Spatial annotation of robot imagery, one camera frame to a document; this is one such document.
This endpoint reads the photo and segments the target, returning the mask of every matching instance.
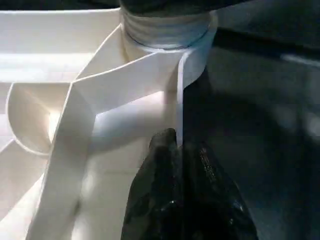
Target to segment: white curved surface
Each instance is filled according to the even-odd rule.
[[[7,117],[16,142],[26,151],[50,153],[52,138],[69,90],[67,83],[14,83]]]
[[[176,89],[181,55],[151,53],[116,69],[79,79],[73,86],[92,111],[103,113],[158,91]]]

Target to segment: white plastic part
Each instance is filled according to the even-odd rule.
[[[14,83],[7,101],[7,116],[15,140],[25,150],[46,155],[61,115],[67,83]]]
[[[24,151],[14,140],[1,150],[0,220],[40,178],[46,164],[46,158]]]
[[[24,240],[41,193],[43,175],[0,221],[0,239]]]
[[[119,9],[14,15],[0,12],[0,20],[11,25],[0,28],[24,41],[15,51],[9,38],[0,36],[0,61],[4,53],[9,68],[22,66],[16,59],[37,67],[6,78],[13,82],[6,105],[11,144],[32,156],[23,156],[30,165],[41,156],[49,160],[26,239],[119,240],[129,188],[152,135],[176,128],[182,142],[183,89],[205,68],[217,21],[212,18],[208,32],[192,46],[169,51],[129,38]],[[20,25],[25,29],[10,30]],[[40,64],[56,54],[61,61]]]
[[[11,83],[0,82],[0,149],[10,142],[13,134],[6,115],[6,101]]]
[[[123,24],[137,43],[158,49],[188,48],[201,39],[211,23],[209,12],[193,15],[143,17],[123,10]]]

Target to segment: black object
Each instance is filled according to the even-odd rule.
[[[261,57],[287,61],[283,56],[293,56],[294,62],[317,67],[320,62],[320,48],[308,48],[299,44],[283,43],[271,38],[254,36],[252,33],[236,32],[219,28],[214,36],[214,46],[230,51],[254,54]]]
[[[121,240],[212,239],[258,239],[237,186],[208,146],[178,152],[174,129],[156,134],[130,188]]]
[[[119,7],[119,0],[0,0],[0,10],[83,10]]]
[[[185,236],[190,240],[257,240],[238,187],[205,143],[183,146]]]
[[[176,132],[156,134],[128,197],[121,240],[178,240],[182,234],[182,188]]]
[[[120,0],[120,5],[135,16],[168,17],[200,14],[248,0]]]

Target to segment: curved white loop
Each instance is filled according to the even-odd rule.
[[[16,142],[26,151],[48,155],[59,122],[68,83],[14,83],[6,115]]]

